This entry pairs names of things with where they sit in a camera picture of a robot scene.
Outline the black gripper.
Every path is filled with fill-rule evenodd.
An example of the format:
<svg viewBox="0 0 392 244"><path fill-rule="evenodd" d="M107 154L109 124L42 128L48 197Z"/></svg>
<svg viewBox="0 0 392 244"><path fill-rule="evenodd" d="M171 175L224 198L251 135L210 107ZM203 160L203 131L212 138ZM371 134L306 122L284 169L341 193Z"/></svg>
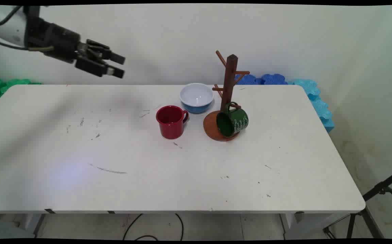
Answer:
<svg viewBox="0 0 392 244"><path fill-rule="evenodd" d="M27 17L24 45L28 50L42 52L48 57L70 64L76 61L75 68L98 77L108 75L123 78L124 70L103 61L92 60L84 54L79 54L80 44L80 34L36 16ZM121 65L126 60L125 57L114 53L109 46L104 44L89 39L86 39L86 44L88 50L93 51L102 60L111 60Z"/></svg>

